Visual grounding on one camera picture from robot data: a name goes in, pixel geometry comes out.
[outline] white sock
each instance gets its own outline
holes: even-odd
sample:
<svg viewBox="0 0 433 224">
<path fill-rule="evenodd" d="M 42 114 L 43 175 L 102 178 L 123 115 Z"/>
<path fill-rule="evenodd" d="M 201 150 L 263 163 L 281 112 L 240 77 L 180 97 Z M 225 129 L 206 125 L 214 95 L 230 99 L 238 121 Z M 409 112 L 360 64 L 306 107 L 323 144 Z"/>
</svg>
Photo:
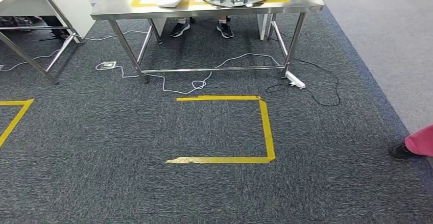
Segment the white sock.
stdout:
<svg viewBox="0 0 433 224">
<path fill-rule="evenodd" d="M 186 23 L 186 18 L 177 18 L 177 22 L 180 24 L 185 24 Z"/>
</svg>

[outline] metal frame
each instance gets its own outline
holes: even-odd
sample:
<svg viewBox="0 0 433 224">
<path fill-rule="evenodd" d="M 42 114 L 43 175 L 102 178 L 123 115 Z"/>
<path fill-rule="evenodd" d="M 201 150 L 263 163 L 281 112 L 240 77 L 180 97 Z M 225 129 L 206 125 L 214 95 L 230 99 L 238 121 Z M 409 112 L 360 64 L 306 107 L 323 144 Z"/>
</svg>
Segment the metal frame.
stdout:
<svg viewBox="0 0 433 224">
<path fill-rule="evenodd" d="M 58 14 L 58 16 L 61 18 L 61 20 L 66 24 L 66 27 L 50 27 L 50 26 L 44 26 L 44 27 L 5 27 L 0 28 L 0 40 L 3 41 L 9 48 L 14 50 L 19 56 L 21 56 L 26 62 L 28 62 L 33 68 L 35 68 L 38 72 L 40 72 L 43 76 L 47 77 L 51 82 L 53 82 L 55 85 L 58 85 L 59 82 L 57 82 L 57 79 L 54 78 L 51 74 L 48 72 L 51 70 L 51 68 L 54 66 L 54 64 L 59 60 L 62 53 L 65 51 L 65 49 L 68 47 L 68 45 L 76 38 L 79 43 L 83 42 L 83 39 L 78 36 L 77 31 L 74 29 L 72 24 L 69 22 L 69 20 L 66 18 L 66 16 L 63 14 L 63 12 L 60 10 L 60 8 L 56 5 L 56 3 L 53 0 L 46 0 L 49 5 L 53 8 L 53 10 Z M 51 63 L 48 65 L 47 68 L 41 67 L 33 58 L 31 58 L 29 55 L 27 55 L 24 51 L 22 51 L 21 48 L 19 48 L 15 43 L 13 43 L 6 35 L 4 35 L 1 30 L 49 30 L 49 29 L 68 29 L 71 31 L 69 37 L 67 37 L 60 48 L 59 52 L 56 54 L 56 56 L 52 59 Z"/>
<path fill-rule="evenodd" d="M 122 47 L 124 48 L 126 54 L 128 55 L 128 58 L 130 59 L 132 65 L 134 66 L 135 70 L 137 71 L 137 74 L 140 76 L 140 78 L 143 80 L 144 83 L 148 83 L 149 79 L 148 76 L 146 74 L 148 73 L 162 73 L 162 72 L 192 72 L 192 71 L 238 71 L 238 70 L 266 70 L 266 69 L 281 69 L 282 73 L 281 73 L 281 77 L 282 78 L 286 78 L 286 72 L 288 71 L 290 62 L 293 60 L 294 58 L 294 53 L 295 53 L 295 47 L 298 44 L 298 40 L 300 38 L 300 34 L 301 34 L 301 30 L 302 30 L 302 26 L 304 24 L 304 20 L 305 20 L 305 15 L 306 13 L 300 13 L 299 18 L 298 18 L 298 22 L 296 24 L 295 27 L 295 32 L 293 34 L 293 38 L 292 38 L 292 43 L 287 51 L 284 41 L 281 37 L 281 34 L 278 30 L 278 26 L 276 23 L 276 17 L 277 14 L 271 14 L 271 24 L 269 25 L 268 28 L 268 40 L 272 39 L 272 33 L 273 31 L 275 31 L 277 38 L 278 38 L 278 43 L 280 44 L 281 47 L 281 51 L 284 55 L 284 65 L 279 65 L 279 66 L 247 66 L 247 67 L 227 67 L 227 68 L 198 68 L 198 69 L 148 69 L 148 70 L 142 70 L 140 68 L 140 64 L 143 61 L 143 56 L 146 52 L 146 48 L 147 45 L 149 44 L 149 39 L 150 36 L 152 34 L 152 32 L 154 33 L 154 36 L 156 38 L 156 40 L 158 41 L 159 44 L 162 44 L 162 40 L 160 38 L 160 36 L 158 35 L 158 32 L 155 28 L 155 24 L 153 22 L 152 19 L 148 19 L 149 20 L 149 31 L 146 35 L 145 41 L 143 43 L 143 46 L 141 47 L 140 53 L 138 55 L 138 58 L 135 58 L 134 54 L 131 51 L 131 48 L 128 44 L 128 42 L 126 41 L 123 33 L 121 32 L 119 26 L 117 25 L 116 20 L 108 20 L 108 22 L 110 23 L 111 27 L 113 28 L 116 36 L 119 38 L 119 41 L 122 45 Z"/>
</svg>

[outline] pink pants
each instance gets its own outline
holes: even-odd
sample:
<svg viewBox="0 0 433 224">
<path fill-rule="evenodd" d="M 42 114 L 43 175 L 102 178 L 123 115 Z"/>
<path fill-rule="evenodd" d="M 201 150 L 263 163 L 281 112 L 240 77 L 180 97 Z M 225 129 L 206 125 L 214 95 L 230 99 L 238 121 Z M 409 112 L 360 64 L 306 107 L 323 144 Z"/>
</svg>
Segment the pink pants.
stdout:
<svg viewBox="0 0 433 224">
<path fill-rule="evenodd" d="M 433 157 L 433 125 L 406 137 L 404 144 L 414 154 Z"/>
</svg>

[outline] shoe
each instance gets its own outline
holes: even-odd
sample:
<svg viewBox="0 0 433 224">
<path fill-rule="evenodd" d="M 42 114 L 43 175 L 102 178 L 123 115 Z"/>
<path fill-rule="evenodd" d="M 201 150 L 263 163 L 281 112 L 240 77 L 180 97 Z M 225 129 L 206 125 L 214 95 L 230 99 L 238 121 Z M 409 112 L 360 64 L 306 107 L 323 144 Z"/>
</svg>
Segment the shoe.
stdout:
<svg viewBox="0 0 433 224">
<path fill-rule="evenodd" d="M 404 145 L 404 143 L 395 145 L 393 147 L 391 147 L 389 149 L 390 155 L 393 158 L 396 159 L 408 159 L 408 158 L 412 158 L 415 156 L 419 156 L 417 154 L 412 153 L 411 151 L 409 151 L 409 149 L 407 149 L 406 145 Z"/>
<path fill-rule="evenodd" d="M 221 23 L 221 22 L 218 22 L 218 25 L 216 26 L 216 29 L 217 29 L 218 31 L 220 31 L 220 32 L 221 32 L 221 35 L 222 35 L 224 38 L 226 38 L 226 39 L 228 39 L 228 38 L 232 38 L 232 37 L 234 36 L 233 32 L 232 32 L 231 29 L 230 29 L 230 26 L 227 25 L 227 23 Z"/>
<path fill-rule="evenodd" d="M 175 28 L 173 29 L 172 33 L 170 34 L 170 36 L 179 37 L 183 34 L 183 31 L 188 30 L 188 29 L 189 29 L 188 23 L 185 23 L 185 24 L 177 23 Z"/>
</svg>

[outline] stainless steel table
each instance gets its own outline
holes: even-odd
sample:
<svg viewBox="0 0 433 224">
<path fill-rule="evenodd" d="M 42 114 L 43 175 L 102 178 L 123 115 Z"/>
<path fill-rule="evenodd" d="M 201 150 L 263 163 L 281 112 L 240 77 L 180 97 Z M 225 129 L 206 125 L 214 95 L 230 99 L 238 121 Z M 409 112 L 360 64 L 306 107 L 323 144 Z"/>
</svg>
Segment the stainless steel table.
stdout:
<svg viewBox="0 0 433 224">
<path fill-rule="evenodd" d="M 15 0 L 0 0 L 0 11 L 7 8 L 14 1 Z M 50 75 L 49 71 L 51 70 L 53 65 L 57 62 L 57 60 L 59 60 L 62 53 L 65 51 L 65 49 L 68 47 L 68 45 L 72 42 L 74 38 L 76 38 L 78 42 L 81 42 L 82 39 L 77 35 L 76 33 L 77 31 L 74 29 L 72 24 L 63 14 L 63 12 L 59 9 L 56 3 L 53 0 L 46 0 L 46 1 L 53 8 L 53 10 L 58 14 L 61 20 L 63 20 L 63 22 L 66 24 L 65 27 L 2 27 L 0 28 L 0 40 L 3 41 L 11 49 L 13 49 L 20 57 L 22 57 L 31 66 L 33 66 L 33 68 L 35 68 L 38 72 L 40 72 L 42 75 L 47 77 L 54 84 L 58 85 L 59 83 L 57 82 L 56 78 Z M 72 31 L 72 34 L 65 39 L 63 46 L 54 56 L 54 58 L 52 59 L 51 63 L 48 65 L 47 68 L 41 67 L 35 60 L 33 60 L 28 54 L 26 54 L 20 47 L 18 47 L 14 42 L 12 42 L 8 37 L 6 37 L 6 35 L 4 35 L 1 32 L 1 30 L 47 30 L 47 29 L 68 29 Z"/>
<path fill-rule="evenodd" d="M 290 61 L 294 57 L 295 47 L 299 40 L 302 26 L 307 12 L 318 12 L 324 7 L 322 0 L 267 0 L 256 3 L 251 6 L 224 8 L 210 5 L 201 0 L 188 0 L 181 2 L 176 8 L 161 8 L 152 2 L 143 2 L 143 0 L 99 0 L 92 11 L 94 20 L 108 20 L 119 41 L 126 51 L 132 65 L 135 67 L 138 75 L 147 83 L 148 76 L 146 73 L 158 72 L 183 72 L 183 71 L 222 71 L 222 70 L 255 70 L 255 69 L 282 69 L 282 78 L 287 77 Z M 300 13 L 296 24 L 295 32 L 289 50 L 281 38 L 276 23 L 277 13 Z M 162 43 L 161 38 L 156 30 L 153 18 L 164 17 L 186 17 L 186 16 L 218 16 L 218 15 L 242 15 L 242 14 L 271 14 L 271 24 L 268 28 L 268 40 L 275 31 L 278 42 L 285 56 L 284 65 L 279 66 L 252 66 L 252 67 L 232 67 L 232 68 L 201 68 L 201 69 L 162 69 L 162 70 L 142 70 L 140 68 L 146 47 L 149 43 L 152 33 L 158 43 Z M 144 40 L 141 51 L 136 58 L 125 40 L 116 20 L 119 19 L 148 19 L 150 27 Z"/>
</svg>

